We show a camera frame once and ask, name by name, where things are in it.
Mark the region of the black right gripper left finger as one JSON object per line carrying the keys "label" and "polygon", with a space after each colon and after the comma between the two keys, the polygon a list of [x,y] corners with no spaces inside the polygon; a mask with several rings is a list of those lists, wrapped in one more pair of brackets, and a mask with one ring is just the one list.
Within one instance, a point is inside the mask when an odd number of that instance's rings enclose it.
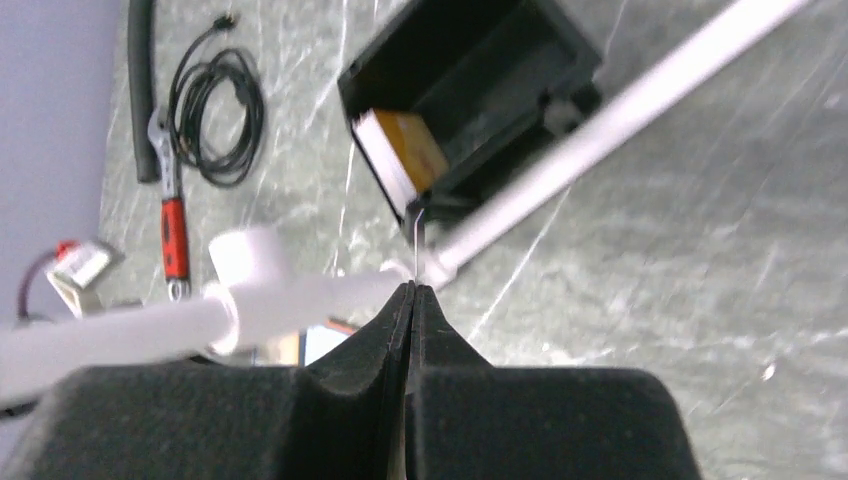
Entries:
{"label": "black right gripper left finger", "polygon": [[5,479],[401,479],[415,287],[306,367],[96,367],[36,408]]}

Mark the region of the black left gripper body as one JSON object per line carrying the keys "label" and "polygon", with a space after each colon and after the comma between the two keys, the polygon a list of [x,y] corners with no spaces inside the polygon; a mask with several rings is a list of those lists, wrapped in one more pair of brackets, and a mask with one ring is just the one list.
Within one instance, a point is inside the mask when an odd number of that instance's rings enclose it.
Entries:
{"label": "black left gripper body", "polygon": [[30,310],[32,284],[43,275],[75,319],[104,310],[98,286],[104,276],[116,269],[125,255],[99,239],[63,240],[33,260],[25,271],[16,294],[18,322],[54,322],[55,319]]}

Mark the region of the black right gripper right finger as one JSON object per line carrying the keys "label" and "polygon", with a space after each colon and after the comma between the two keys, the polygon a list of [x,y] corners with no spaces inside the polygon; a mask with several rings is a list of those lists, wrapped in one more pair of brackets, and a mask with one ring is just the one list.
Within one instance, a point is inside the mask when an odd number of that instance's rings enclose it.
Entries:
{"label": "black right gripper right finger", "polygon": [[434,291],[410,300],[411,479],[698,479],[668,388],[611,367],[497,367],[447,321]]}

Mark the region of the thin grey credit card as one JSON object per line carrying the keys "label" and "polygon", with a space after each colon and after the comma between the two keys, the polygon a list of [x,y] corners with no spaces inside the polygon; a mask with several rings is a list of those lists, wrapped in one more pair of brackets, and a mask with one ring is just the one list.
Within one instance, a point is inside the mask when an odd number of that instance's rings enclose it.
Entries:
{"label": "thin grey credit card", "polygon": [[420,204],[410,204],[406,210],[404,228],[407,240],[412,249],[412,279],[419,282],[421,274],[421,249],[426,245],[425,240],[426,208]]}

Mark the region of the black card tray box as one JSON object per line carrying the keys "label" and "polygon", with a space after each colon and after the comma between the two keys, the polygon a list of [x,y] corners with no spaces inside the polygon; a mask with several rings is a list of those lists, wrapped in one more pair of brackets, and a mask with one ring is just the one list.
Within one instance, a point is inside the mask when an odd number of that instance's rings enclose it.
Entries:
{"label": "black card tray box", "polygon": [[[339,75],[346,126],[402,235],[453,225],[535,150],[600,106],[600,52],[557,1],[409,1]],[[380,111],[416,114],[447,169],[416,188],[362,131]]]}

